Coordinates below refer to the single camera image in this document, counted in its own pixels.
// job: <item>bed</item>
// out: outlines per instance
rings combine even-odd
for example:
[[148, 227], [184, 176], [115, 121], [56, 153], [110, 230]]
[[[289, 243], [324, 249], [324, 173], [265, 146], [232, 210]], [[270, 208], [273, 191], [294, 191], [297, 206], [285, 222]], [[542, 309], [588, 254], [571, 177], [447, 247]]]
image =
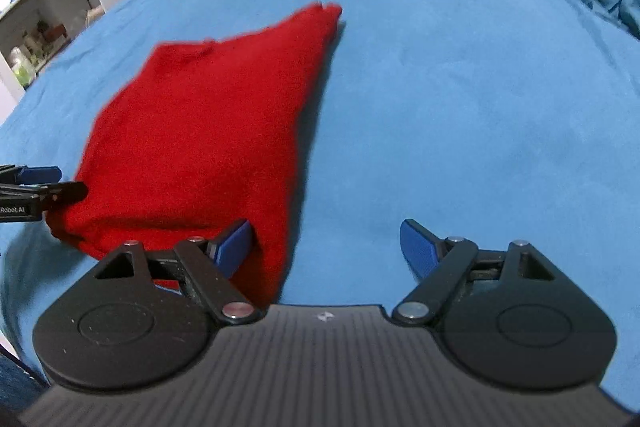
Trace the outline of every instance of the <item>bed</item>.
[[[311, 1], [127, 0], [27, 92], [0, 128], [2, 162], [72, 177], [157, 42], [255, 30]], [[610, 315], [603, 386], [640, 409], [640, 42], [581, 0], [320, 1], [341, 4], [343, 26], [300, 123], [281, 302], [390, 309], [416, 283], [407, 217], [481, 248], [525, 237]], [[2, 225], [0, 251], [2, 330], [37, 368], [34, 322], [94, 261], [44, 223]]]

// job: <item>gray plastic surface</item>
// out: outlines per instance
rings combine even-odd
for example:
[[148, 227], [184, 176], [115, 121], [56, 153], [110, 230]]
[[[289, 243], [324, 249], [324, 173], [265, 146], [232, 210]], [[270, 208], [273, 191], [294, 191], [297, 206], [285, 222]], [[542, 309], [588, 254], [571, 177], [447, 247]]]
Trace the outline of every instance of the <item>gray plastic surface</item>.
[[223, 328], [203, 357], [153, 388], [99, 396], [53, 387], [28, 427], [622, 427], [596, 385], [522, 395], [470, 377], [424, 328], [377, 306], [272, 306]]

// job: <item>red garment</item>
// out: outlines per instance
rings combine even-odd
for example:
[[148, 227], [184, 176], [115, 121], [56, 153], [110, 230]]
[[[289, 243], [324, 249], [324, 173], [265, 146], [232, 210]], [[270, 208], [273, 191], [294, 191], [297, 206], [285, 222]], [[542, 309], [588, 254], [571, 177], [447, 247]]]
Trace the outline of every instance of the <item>red garment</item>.
[[127, 239], [164, 250], [246, 218], [258, 246], [233, 281], [257, 305], [273, 301], [298, 115], [341, 11], [312, 4], [255, 34], [158, 46], [95, 121], [76, 176], [89, 195], [48, 214], [53, 235], [101, 259]]

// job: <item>folded red fabric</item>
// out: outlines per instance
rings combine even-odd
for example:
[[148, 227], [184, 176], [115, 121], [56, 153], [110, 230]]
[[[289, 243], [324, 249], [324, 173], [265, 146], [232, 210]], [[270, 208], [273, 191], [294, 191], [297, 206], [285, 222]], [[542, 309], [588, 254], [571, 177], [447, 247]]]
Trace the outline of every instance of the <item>folded red fabric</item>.
[[341, 11], [312, 4], [254, 34], [158, 46], [95, 121], [76, 175], [89, 195], [48, 214], [53, 235], [101, 259], [127, 239], [163, 250], [246, 218], [258, 244], [233, 281], [256, 304], [273, 301], [298, 115]]

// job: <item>metal screw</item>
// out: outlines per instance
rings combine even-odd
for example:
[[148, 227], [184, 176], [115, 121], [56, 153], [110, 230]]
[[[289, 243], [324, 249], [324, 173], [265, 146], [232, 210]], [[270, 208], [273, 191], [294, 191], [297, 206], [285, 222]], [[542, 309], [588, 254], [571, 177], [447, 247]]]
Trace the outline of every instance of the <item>metal screw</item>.
[[406, 319], [423, 319], [429, 315], [429, 307], [421, 302], [403, 302], [396, 309]]
[[255, 311], [248, 302], [229, 302], [222, 308], [222, 313], [230, 319], [245, 319]]

